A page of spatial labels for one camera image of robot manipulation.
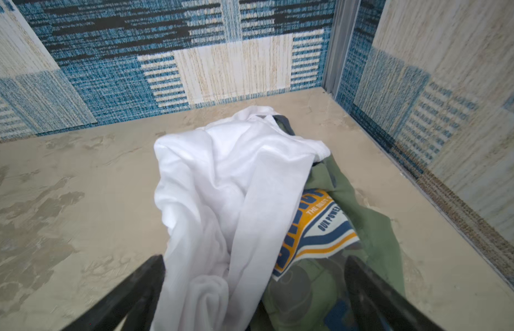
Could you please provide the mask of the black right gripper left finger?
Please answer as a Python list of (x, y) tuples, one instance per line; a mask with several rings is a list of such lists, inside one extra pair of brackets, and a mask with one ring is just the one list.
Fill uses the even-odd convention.
[(165, 278), (162, 255), (154, 255), (65, 330), (149, 330)]

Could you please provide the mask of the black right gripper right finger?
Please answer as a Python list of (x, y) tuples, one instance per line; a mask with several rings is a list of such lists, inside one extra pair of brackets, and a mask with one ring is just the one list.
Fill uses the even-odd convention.
[(440, 330), (358, 257), (347, 258), (345, 284), (359, 330)]

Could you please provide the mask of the white cloth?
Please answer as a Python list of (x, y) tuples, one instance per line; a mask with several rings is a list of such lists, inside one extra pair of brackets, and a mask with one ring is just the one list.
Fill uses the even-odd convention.
[(154, 201), (167, 227), (165, 280), (153, 330), (244, 330), (272, 276), (320, 141), (284, 132), (250, 106), (153, 148)]

